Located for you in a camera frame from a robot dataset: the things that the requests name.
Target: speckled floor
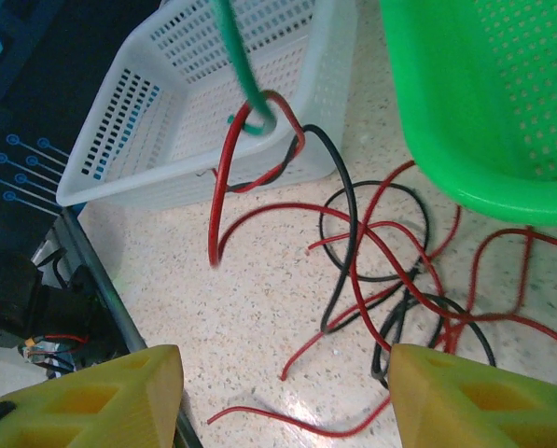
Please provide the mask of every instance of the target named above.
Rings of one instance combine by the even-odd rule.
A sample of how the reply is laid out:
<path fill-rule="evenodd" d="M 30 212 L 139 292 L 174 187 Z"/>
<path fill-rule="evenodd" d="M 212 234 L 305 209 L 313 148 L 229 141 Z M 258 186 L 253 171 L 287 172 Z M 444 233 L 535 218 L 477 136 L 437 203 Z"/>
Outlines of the speckled floor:
<path fill-rule="evenodd" d="M 376 1 L 359 1 L 355 66 L 343 139 L 343 157 L 354 180 L 382 179 L 410 158 Z M 420 191 L 428 203 L 435 244 L 452 224 L 453 204 L 417 170 L 399 183 Z M 337 175 L 317 182 L 273 189 L 225 203 L 224 223 L 256 206 L 278 201 L 322 203 L 341 187 Z M 363 209 L 371 189 L 358 192 Z M 344 202 L 337 203 L 343 210 Z M 205 420 L 235 404 L 266 405 L 328 428 L 343 429 L 363 419 L 385 396 L 369 375 L 373 342 L 359 321 L 312 348 L 281 382 L 289 356 L 318 330 L 338 272 L 322 250 L 307 255 L 317 239 L 317 216 L 283 211 L 257 217 L 237 231 L 221 267 L 209 267 L 206 253 L 209 203 L 165 212 L 122 209 L 91 203 L 81 216 L 91 241 L 149 345 L 176 343 L 181 349 L 192 423 L 206 447 L 399 446 L 392 408 L 362 434 L 334 441 L 248 414 L 232 414 L 207 426 Z M 376 211 L 381 218 L 423 227 L 416 205 L 389 192 Z M 328 222 L 330 231 L 341 226 Z M 470 262 L 479 242 L 504 223 L 466 212 L 457 238 L 438 261 L 448 295 L 465 299 Z M 557 236 L 555 229 L 543 231 Z M 386 242 L 407 265 L 415 254 L 395 234 Z M 343 250 L 345 243 L 339 246 Z M 516 296 L 522 255 L 520 238 L 495 242 L 484 256 L 478 311 L 508 309 Z M 390 271 L 383 257 L 362 247 L 360 272 Z M 422 275 L 422 290 L 433 290 Z M 364 292 L 381 287 L 365 284 Z M 354 302 L 347 285 L 339 309 Z M 372 313 L 381 322 L 389 306 Z M 536 244 L 525 315 L 557 330 L 557 249 Z M 411 312 L 406 342 L 424 343 L 434 316 Z M 557 384 L 557 344 L 512 323 L 483 325 L 499 366 Z M 481 348 L 466 333 L 459 355 L 483 361 Z"/>

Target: green plastic basket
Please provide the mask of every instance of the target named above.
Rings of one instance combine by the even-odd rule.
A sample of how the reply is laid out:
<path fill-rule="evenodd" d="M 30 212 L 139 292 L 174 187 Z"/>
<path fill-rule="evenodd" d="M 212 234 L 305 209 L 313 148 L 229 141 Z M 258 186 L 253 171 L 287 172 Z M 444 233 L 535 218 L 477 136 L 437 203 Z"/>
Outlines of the green plastic basket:
<path fill-rule="evenodd" d="M 382 0 L 407 144 L 467 208 L 557 226 L 557 0 Z"/>

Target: white plastic basket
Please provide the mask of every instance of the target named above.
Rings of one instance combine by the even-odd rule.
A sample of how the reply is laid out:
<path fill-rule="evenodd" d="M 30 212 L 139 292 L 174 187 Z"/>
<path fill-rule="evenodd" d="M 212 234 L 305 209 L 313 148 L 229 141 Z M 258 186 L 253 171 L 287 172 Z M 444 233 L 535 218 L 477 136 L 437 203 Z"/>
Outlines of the white plastic basket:
<path fill-rule="evenodd" d="M 150 209 L 211 198 L 229 128 L 244 101 L 216 29 L 211 0 L 174 0 L 137 27 L 115 58 L 57 191 L 61 205 L 104 199 Z M 341 146 L 355 45 L 353 0 L 233 3 L 259 84 L 289 101 L 302 124 Z M 239 139 L 230 183 L 282 161 L 294 132 L 282 112 L 270 135 Z M 251 116 L 255 123 L 255 113 Z M 313 136 L 278 187 L 330 174 Z"/>

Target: black panel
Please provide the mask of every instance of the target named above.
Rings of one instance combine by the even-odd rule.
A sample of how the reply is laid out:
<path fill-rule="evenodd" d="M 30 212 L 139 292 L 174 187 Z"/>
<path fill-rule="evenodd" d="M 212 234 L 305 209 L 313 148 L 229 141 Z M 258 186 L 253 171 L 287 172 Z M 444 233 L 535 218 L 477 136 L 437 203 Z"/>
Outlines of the black panel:
<path fill-rule="evenodd" d="M 53 147 L 70 151 L 118 48 L 158 3 L 0 1 L 0 153 L 7 156 L 7 162 L 0 163 L 0 251 L 31 256 L 55 216 L 30 204 L 58 211 L 54 203 L 47 202 L 55 201 L 54 195 L 44 189 L 56 189 L 60 176 L 51 170 L 61 172 L 63 167 L 24 145 L 65 162 L 65 156 L 50 147 L 40 148 L 37 141 L 47 138 Z M 29 166 L 28 156 L 36 156 L 39 164 Z M 32 184 L 18 183 L 15 175 L 19 174 L 26 175 Z M 15 200 L 3 199 L 7 191 L 15 194 Z"/>

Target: red wire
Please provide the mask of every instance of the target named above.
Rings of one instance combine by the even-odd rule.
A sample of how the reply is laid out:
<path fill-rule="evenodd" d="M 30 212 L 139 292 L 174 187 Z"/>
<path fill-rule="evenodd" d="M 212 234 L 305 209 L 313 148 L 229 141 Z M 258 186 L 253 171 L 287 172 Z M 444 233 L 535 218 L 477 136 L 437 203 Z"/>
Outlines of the red wire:
<path fill-rule="evenodd" d="M 454 238 L 454 235 L 458 231 L 460 220 L 461 220 L 461 207 L 459 207 L 457 205 L 456 206 L 456 213 L 454 214 L 453 226 L 451 227 L 450 232 L 448 233 L 448 236 L 444 239 L 444 241 L 441 243 L 441 245 L 439 245 L 436 250 L 434 250 L 431 254 L 429 254 L 430 259 L 435 259 L 437 256 L 439 256 L 444 251 L 444 249 L 450 244 L 450 242 Z M 385 289 L 384 291 L 379 292 L 378 294 L 375 294 L 371 297 L 368 297 L 367 299 L 365 299 L 365 303 L 367 305 L 370 305 L 373 301 L 377 301 L 377 300 L 381 299 L 382 297 L 386 296 L 387 294 L 389 294 L 392 291 L 392 289 L 394 289 L 395 287 L 397 287 L 397 286 L 396 285 L 391 286 L 391 287 Z M 353 306 L 347 308 L 344 312 L 342 312 L 340 315 L 338 315 L 336 318 L 334 318 L 334 320 L 332 320 L 332 322 L 330 322 L 327 327 L 329 329 L 333 329 L 346 316 L 350 315 L 351 313 L 353 313 L 357 309 L 358 309 L 357 305 L 353 305 Z M 324 336 L 325 336 L 325 333 L 323 333 L 321 331 L 317 332 L 292 357 L 290 357 L 290 359 L 286 362 L 285 366 L 283 367 L 282 374 L 280 375 L 280 379 L 282 381 L 286 380 L 286 377 L 288 376 L 288 371 L 290 370 L 291 366 L 297 361 L 297 359 L 299 359 L 307 350 L 309 350 L 315 343 L 317 343 Z"/>
<path fill-rule="evenodd" d="M 366 427 L 368 427 L 371 422 L 378 416 L 382 411 L 390 404 L 390 397 L 387 397 L 382 403 L 378 405 L 378 407 L 373 411 L 365 420 L 363 420 L 360 424 L 356 427 L 352 427 L 351 429 L 347 429 L 345 431 L 330 431 L 326 429 L 322 429 L 321 427 L 315 427 L 314 425 L 310 425 L 306 422 L 301 422 L 300 420 L 289 417 L 287 415 L 282 415 L 281 413 L 272 413 L 268 411 L 263 411 L 261 409 L 250 408 L 248 406 L 233 406 L 231 408 L 225 409 L 208 419 L 207 424 L 213 424 L 218 418 L 223 417 L 228 413 L 256 413 L 258 415 L 263 415 L 268 418 L 272 418 L 274 420 L 279 420 L 284 423 L 288 423 L 289 425 L 294 425 L 295 427 L 299 427 L 306 431 L 309 431 L 313 434 L 318 436 L 330 437 L 332 439 L 344 439 L 347 437 L 352 437 L 359 432 L 363 431 Z"/>
<path fill-rule="evenodd" d="M 80 338 L 74 334 L 47 334 L 44 339 L 70 339 L 78 343 L 87 343 L 88 338 Z"/>
<path fill-rule="evenodd" d="M 295 154 L 299 154 L 305 146 L 305 132 L 300 127 L 300 124 L 297 121 L 294 112 L 290 108 L 290 105 L 288 105 L 288 102 L 275 91 L 264 91 L 264 94 L 268 99 L 277 103 L 285 112 L 286 118 L 290 122 L 298 137 L 298 146 L 295 150 Z M 250 113 L 251 107 L 248 103 L 243 104 L 239 112 L 237 112 L 234 121 L 229 127 L 229 132 L 226 136 L 226 140 L 222 148 L 222 155 L 220 156 L 220 162 L 218 164 L 216 187 L 214 189 L 212 211 L 210 214 L 210 227 L 208 231 L 208 257 L 210 259 L 210 265 L 213 267 L 217 267 L 218 264 L 220 264 L 221 258 L 221 254 L 218 249 L 218 235 L 220 232 L 220 220 L 222 218 L 222 206 L 224 205 L 224 198 L 228 189 L 230 164 L 232 162 L 232 156 L 234 154 L 237 140 L 239 139 L 239 134 L 241 133 L 244 123 Z M 251 183 L 251 185 L 247 188 L 254 188 L 256 185 L 260 185 L 265 182 L 265 180 L 271 176 L 272 175 L 266 174 L 257 181 Z"/>
<path fill-rule="evenodd" d="M 302 148 L 304 147 L 305 138 L 304 138 L 303 130 L 301 129 L 299 123 L 297 122 L 296 117 L 294 116 L 294 114 L 293 114 L 292 110 L 290 109 L 290 107 L 288 106 L 287 102 L 279 94 L 277 94 L 275 92 L 272 92 L 272 91 L 268 91 L 268 92 L 266 92 L 266 96 L 268 98 L 272 99 L 274 102 L 276 102 L 285 111 L 286 117 L 288 118 L 291 125 L 295 129 L 295 131 L 297 133 L 297 136 L 299 138 L 299 144 L 298 144 L 298 146 L 295 150 L 295 155 L 299 154 L 300 151 L 302 150 Z M 210 227 L 209 227 L 209 232 L 208 232 L 208 257 L 209 257 L 209 260 L 210 260 L 210 264 L 213 267 L 216 267 L 219 264 L 219 262 L 222 258 L 222 254 L 224 253 L 226 243 L 229 240 L 230 236 L 236 231 L 236 229 L 240 225 L 242 225 L 244 222 L 246 222 L 247 219 L 249 219 L 251 217 L 254 217 L 256 215 L 259 215 L 261 213 L 265 213 L 265 212 L 268 212 L 268 211 L 271 211 L 271 210 L 279 210 L 279 209 L 286 209 L 286 208 L 297 208 L 297 209 L 312 210 L 312 211 L 316 211 L 316 212 L 320 212 L 320 213 L 324 213 L 324 214 L 329 214 L 329 215 L 332 215 L 334 217 L 338 217 L 340 219 L 343 219 L 345 221 L 348 221 L 350 219 L 343 212 L 340 212 L 340 211 L 337 211 L 337 210 L 334 210 L 334 209 L 330 209 L 330 208 L 326 208 L 326 207 L 322 207 L 322 206 L 315 205 L 315 204 L 310 204 L 310 203 L 277 203 L 277 204 L 266 205 L 266 206 L 260 207 L 259 209 L 253 210 L 253 211 L 243 215 L 242 217 L 239 217 L 235 222 L 233 222 L 229 226 L 229 228 L 226 230 L 226 232 L 224 233 L 222 238 L 218 241 L 222 206 L 223 206 L 224 198 L 226 196 L 226 192 L 227 192 L 227 188 L 228 188 L 228 178 L 229 178 L 229 172 L 230 172 L 230 164 L 231 164 L 232 156 L 233 156 L 233 153 L 234 153 L 234 149 L 235 149 L 239 134 L 240 134 L 241 129 L 243 128 L 244 122 L 245 122 L 245 120 L 248 117 L 250 112 L 251 112 L 250 107 L 247 104 L 245 104 L 241 107 L 241 109 L 237 113 L 237 115 L 235 117 L 235 120 L 232 122 L 232 124 L 230 126 L 230 129 L 229 129 L 229 132 L 227 134 L 227 138 L 226 138 L 226 141 L 225 141 L 225 144 L 224 144 L 224 147 L 223 147 L 223 150 L 222 150 L 222 155 L 221 155 L 221 158 L 220 158 L 220 163 L 218 165 L 218 171 L 216 172 L 216 170 L 214 170 L 215 175 L 216 175 L 216 188 L 215 188 L 215 192 L 214 192 L 214 199 L 212 201 L 212 211 L 211 211 L 211 216 L 210 216 Z M 456 348 L 456 345 L 457 345 L 457 342 L 458 342 L 458 338 L 460 337 L 461 332 L 462 332 L 465 324 L 468 323 L 468 322 L 480 322 L 480 321 L 481 322 L 493 322 L 493 321 L 497 321 L 497 320 L 511 320 L 511 321 L 518 322 L 518 323 L 521 323 L 523 325 L 526 325 L 528 327 L 531 327 L 533 329 L 537 329 L 538 331 L 541 331 L 541 332 L 549 335 L 551 338 L 553 338 L 554 340 L 557 341 L 557 332 L 553 331 L 552 329 L 549 329 L 548 327 L 544 326 L 543 324 L 540 324 L 539 322 L 536 322 L 535 320 L 529 319 L 527 317 L 516 315 L 516 313 L 522 307 L 522 304 L 523 304 L 523 301 L 524 301 L 524 291 L 525 291 L 525 286 L 526 286 L 526 278 L 527 278 L 527 274 L 528 274 L 528 260 L 529 260 L 530 255 L 531 255 L 532 245 L 533 245 L 534 240 L 538 239 L 538 240 L 545 241 L 545 242 L 553 244 L 553 245 L 557 245 L 557 238 L 553 238 L 553 237 L 550 237 L 548 235 L 544 235 L 542 233 L 535 232 L 535 231 L 533 231 L 532 228 L 527 228 L 526 231 L 521 230 L 521 229 L 505 229 L 505 230 L 502 230 L 502 231 L 497 231 L 497 232 L 493 233 L 492 235 L 490 235 L 488 238 L 486 238 L 481 243 L 481 245 L 478 248 L 478 250 L 476 251 L 475 257 L 473 259 L 473 264 L 472 264 L 472 269 L 471 269 L 471 280 L 470 280 L 470 285 L 469 285 L 468 300 L 467 300 L 467 307 L 466 307 L 466 312 L 465 313 L 461 313 L 461 314 L 453 313 L 453 312 L 450 312 L 446 309 L 443 309 L 443 308 L 439 307 L 437 304 L 435 304 L 434 302 L 428 300 L 421 293 L 421 291 L 419 291 L 419 289 L 415 286 L 415 284 L 411 281 L 411 279 L 409 278 L 407 273 L 404 271 L 402 266 L 400 266 L 400 263 L 398 262 L 397 258 L 392 253 L 392 251 L 389 249 L 389 247 L 371 229 L 374 229 L 376 227 L 381 227 L 381 226 L 389 226 L 389 227 L 395 227 L 396 229 L 399 229 L 400 231 L 402 231 L 411 240 L 411 242 L 415 245 L 415 247 L 417 248 L 417 251 L 419 252 L 419 255 L 420 255 L 425 267 L 427 268 L 427 270 L 431 273 L 432 277 L 434 278 L 434 282 L 436 284 L 438 294 L 443 296 L 444 295 L 444 289 L 443 289 L 443 286 L 442 286 L 441 282 L 439 281 L 438 273 L 436 272 L 433 264 L 431 263 L 431 260 L 434 259 L 436 256 L 438 256 L 444 250 L 444 248 L 447 246 L 447 244 L 452 240 L 452 238 L 456 234 L 456 231 L 458 229 L 458 225 L 459 225 L 459 222 L 460 222 L 460 216 L 461 216 L 460 207 L 457 207 L 457 209 L 456 209 L 456 214 L 455 214 L 455 217 L 454 217 L 454 223 L 453 223 L 453 226 L 451 228 L 451 231 L 450 231 L 448 237 L 444 240 L 442 245 L 440 245 L 440 247 L 438 247 L 430 256 L 427 256 L 427 254 L 425 253 L 425 251 L 421 247 L 421 244 L 419 243 L 417 238 L 412 234 L 411 231 L 409 231 L 404 226 L 402 226 L 402 225 L 400 225 L 396 222 L 391 222 L 391 221 L 381 221 L 381 222 L 369 224 L 369 221 L 371 219 L 371 215 L 373 213 L 373 210 L 375 209 L 378 201 L 382 197 L 384 191 L 388 188 L 389 184 L 398 175 L 400 175 L 405 170 L 411 168 L 414 164 L 415 164 L 414 161 L 408 161 L 406 163 L 403 163 L 401 166 L 396 168 L 396 170 L 393 171 L 382 182 L 382 184 L 378 187 L 377 191 L 375 192 L 371 201 L 369 202 L 369 206 L 366 210 L 366 213 L 363 217 L 363 220 L 359 223 L 359 229 L 361 230 L 361 232 L 358 234 L 357 240 L 356 240 L 357 251 L 358 251 L 358 248 L 361 244 L 361 241 L 362 241 L 363 237 L 367 235 L 371 239 L 371 241 L 374 244 L 376 244 L 376 246 L 378 246 L 380 248 L 380 250 L 384 253 L 384 255 L 388 258 L 388 260 L 392 264 L 394 270 L 397 272 L 398 276 L 400 277 L 400 280 L 402 281 L 402 283 L 416 297 L 416 299 L 423 306 L 425 306 L 427 309 L 429 309 L 430 311 L 432 311 L 432 312 L 434 312 L 434 313 L 436 313 L 436 314 L 438 314 L 438 315 L 440 315 L 440 316 L 442 316 L 446 319 L 444 321 L 444 333 L 439 337 L 439 343 L 445 341 L 445 343 L 446 343 L 445 350 L 447 350 L 447 351 L 454 352 L 454 350 Z M 277 170 L 280 170 L 280 169 L 281 169 L 281 165 L 278 165 L 278 166 L 272 168 L 267 174 L 263 175 L 258 180 L 252 182 L 251 184 L 247 185 L 246 187 L 243 187 L 242 189 L 238 189 L 236 192 L 246 192 L 246 191 L 249 191 L 250 189 L 253 189 L 253 188 L 261 185 L 267 179 L 274 176 L 278 172 Z M 502 314 L 502 313 L 486 313 L 486 314 L 482 314 L 482 315 L 472 315 L 471 311 L 472 311 L 472 308 L 474 306 L 475 299 L 476 299 L 477 280 L 478 280 L 477 275 L 478 275 L 481 255 L 482 255 L 484 249 L 487 247 L 487 245 L 489 243 L 492 242 L 493 239 L 495 239 L 499 236 L 505 235 L 505 234 L 522 234 L 522 235 L 525 235 L 525 237 L 526 237 L 525 250 L 524 250 L 524 254 L 523 254 L 521 281 L 520 281 L 520 286 L 519 286 L 519 294 L 518 294 L 517 303 L 516 303 L 515 307 L 510 311 L 510 313 L 505 313 L 505 314 Z M 310 249 L 314 248 L 314 247 L 317 247 L 318 245 L 324 245 L 324 244 L 329 243 L 329 242 L 338 241 L 340 239 L 346 238 L 347 236 L 348 235 L 343 234 L 343 235 L 337 235 L 336 237 L 327 238 L 326 240 L 323 240 L 321 242 L 318 242 L 318 243 L 315 243 L 315 244 L 311 245 Z M 350 269 L 349 274 L 350 274 L 351 282 L 352 282 L 352 285 L 353 285 L 353 291 L 355 293 L 356 305 L 350 307 L 344 313 L 338 315 L 328 325 L 328 327 L 333 328 L 342 319 L 344 319 L 347 315 L 349 315 L 350 313 L 352 313 L 355 310 L 358 310 L 358 312 L 361 314 L 361 317 L 363 318 L 363 321 L 365 322 L 366 327 L 368 328 L 369 332 L 371 333 L 373 338 L 376 340 L 376 342 L 379 343 L 385 350 L 389 351 L 391 347 L 384 340 L 382 335 L 379 333 L 378 330 L 376 330 L 375 326 L 371 322 L 367 306 L 372 301 L 375 301 L 375 300 L 378 300 L 381 297 L 384 297 L 387 293 L 389 293 L 392 290 L 393 287 L 390 287 L 389 289 L 386 289 L 385 291 L 382 291 L 381 293 L 378 293 L 373 297 L 369 297 L 367 299 L 364 299 L 363 295 L 362 295 L 362 292 L 361 292 L 361 289 L 360 289 L 358 274 L 357 274 L 356 269 L 357 269 L 357 267 L 356 267 L 356 252 L 355 252 L 355 254 L 353 256 L 353 263 L 351 265 L 351 269 Z M 454 328 L 451 328 L 450 319 L 458 320 L 460 322 L 460 324 L 458 324 Z M 287 363 L 285 364 L 285 367 L 283 369 L 282 375 L 281 375 L 282 380 L 284 380 L 286 378 L 288 370 L 292 366 L 292 364 L 306 350 L 308 350 L 314 343 L 319 341 L 319 339 L 321 339 L 322 337 L 323 337 L 322 333 L 316 334 L 313 338 L 311 338 L 310 341 L 308 341 L 305 345 L 303 345 L 303 347 L 301 347 L 301 349 L 293 357 L 291 357 L 287 361 Z M 332 438 L 344 438 L 344 437 L 351 437 L 351 436 L 357 434 L 358 432 L 362 431 L 363 429 L 365 429 L 371 423 L 371 421 L 375 417 L 377 417 L 380 414 L 380 412 L 388 405 L 389 400 L 390 400 L 389 398 L 386 399 L 360 425 L 358 425 L 357 427 L 354 427 L 350 430 L 347 430 L 347 431 L 326 431 L 322 428 L 314 427 L 314 426 L 312 426 L 308 423 L 301 422 L 300 420 L 294 419 L 294 418 L 286 416 L 286 415 L 282 415 L 282 414 L 279 414 L 279 413 L 272 413 L 272 412 L 262 411 L 262 410 L 259 410 L 259 409 L 245 407 L 245 406 L 236 406 L 236 407 L 228 408 L 228 409 L 214 415 L 212 418 L 210 418 L 208 420 L 208 424 L 214 423 L 215 420 L 217 420 L 218 418 L 220 418 L 220 417 L 222 417 L 222 416 L 224 416 L 228 413 L 249 412 L 249 413 L 257 413 L 257 414 L 265 415 L 267 417 L 277 419 L 277 420 L 280 420 L 282 422 L 285 422 L 285 423 L 288 423 L 288 424 L 291 424 L 291 425 L 295 425 L 297 427 L 300 427 L 301 429 L 308 430 L 308 431 L 310 431 L 314 434 L 317 434 L 317 435 L 332 437 Z"/>

